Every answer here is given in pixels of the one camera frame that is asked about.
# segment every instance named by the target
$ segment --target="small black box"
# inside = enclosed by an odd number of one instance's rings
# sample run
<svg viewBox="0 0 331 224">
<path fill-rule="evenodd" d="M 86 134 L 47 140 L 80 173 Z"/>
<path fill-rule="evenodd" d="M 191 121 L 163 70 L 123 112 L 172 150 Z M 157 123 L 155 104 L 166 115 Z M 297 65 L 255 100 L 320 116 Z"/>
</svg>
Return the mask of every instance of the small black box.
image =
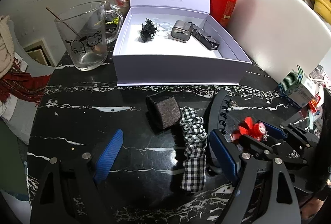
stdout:
<svg viewBox="0 0 331 224">
<path fill-rule="evenodd" d="M 212 38 L 208 33 L 206 33 L 203 29 L 196 26 L 194 23 L 193 25 L 192 35 L 206 48 L 209 50 L 215 50 L 219 46 L 219 42 L 217 42 L 214 38 Z"/>
</svg>

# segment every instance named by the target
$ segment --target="glass mug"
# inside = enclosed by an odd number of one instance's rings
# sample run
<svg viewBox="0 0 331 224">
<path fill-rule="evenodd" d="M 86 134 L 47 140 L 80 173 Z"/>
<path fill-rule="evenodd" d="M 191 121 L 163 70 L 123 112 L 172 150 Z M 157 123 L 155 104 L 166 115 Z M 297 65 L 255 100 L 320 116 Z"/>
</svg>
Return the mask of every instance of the glass mug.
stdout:
<svg viewBox="0 0 331 224">
<path fill-rule="evenodd" d="M 106 38 L 106 17 L 119 23 L 113 36 Z M 55 19 L 56 27 L 75 67 L 89 71 L 100 66 L 107 58 L 107 44 L 119 35 L 123 16 L 117 10 L 105 10 L 103 2 L 76 5 Z"/>
</svg>

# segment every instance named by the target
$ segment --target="blue gripper pad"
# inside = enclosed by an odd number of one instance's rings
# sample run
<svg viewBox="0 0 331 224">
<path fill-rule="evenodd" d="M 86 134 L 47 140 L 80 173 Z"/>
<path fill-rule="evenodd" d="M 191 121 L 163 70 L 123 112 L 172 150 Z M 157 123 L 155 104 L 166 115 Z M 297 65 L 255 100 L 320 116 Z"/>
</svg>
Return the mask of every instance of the blue gripper pad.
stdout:
<svg viewBox="0 0 331 224">
<path fill-rule="evenodd" d="M 276 138 L 277 140 L 287 138 L 286 134 L 283 132 L 282 129 L 279 129 L 261 120 L 259 120 L 258 122 L 262 122 L 264 124 L 265 129 L 268 132 L 268 135 L 272 136 L 273 138 Z"/>
<path fill-rule="evenodd" d="M 95 175 L 93 179 L 96 184 L 99 184 L 102 180 L 107 178 L 110 168 L 112 167 L 122 144 L 123 131 L 118 129 L 95 164 Z"/>
<path fill-rule="evenodd" d="M 228 143 L 224 137 L 223 137 L 224 141 L 222 142 L 221 138 L 219 137 L 219 135 L 217 135 L 216 132 L 219 131 L 217 129 L 216 130 L 214 129 L 210 132 L 209 146 L 213 150 L 226 178 L 229 181 L 231 181 L 233 184 L 236 184 L 239 180 L 238 171 L 240 170 L 241 167 L 241 161 L 238 155 L 236 154 L 236 151 L 238 151 L 238 149 L 234 144 Z M 232 154 L 229 152 L 229 150 L 224 145 L 224 143 L 227 143 L 228 147 L 229 146 L 235 147 L 233 149 L 231 148 Z"/>
</svg>

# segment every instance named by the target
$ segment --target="white board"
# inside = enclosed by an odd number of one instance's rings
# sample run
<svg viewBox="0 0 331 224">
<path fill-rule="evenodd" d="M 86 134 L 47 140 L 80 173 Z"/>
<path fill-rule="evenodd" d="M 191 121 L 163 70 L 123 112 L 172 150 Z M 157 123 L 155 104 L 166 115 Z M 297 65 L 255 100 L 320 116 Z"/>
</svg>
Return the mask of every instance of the white board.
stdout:
<svg viewBox="0 0 331 224">
<path fill-rule="evenodd" d="M 297 65 L 309 74 L 331 46 L 331 32 L 302 0 L 237 0 L 227 30 L 278 83 Z"/>
</svg>

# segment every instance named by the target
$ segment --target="black hair clip teeth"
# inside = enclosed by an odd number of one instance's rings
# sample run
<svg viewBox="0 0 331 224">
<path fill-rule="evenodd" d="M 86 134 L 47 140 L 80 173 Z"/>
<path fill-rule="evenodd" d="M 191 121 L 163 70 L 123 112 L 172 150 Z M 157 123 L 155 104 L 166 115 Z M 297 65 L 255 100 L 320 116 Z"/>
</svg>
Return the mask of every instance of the black hair clip teeth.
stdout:
<svg viewBox="0 0 331 224">
<path fill-rule="evenodd" d="M 141 28 L 140 37 L 144 42 L 154 38 L 157 28 L 153 25 L 151 20 L 146 19 L 146 25 L 141 24 Z"/>
</svg>

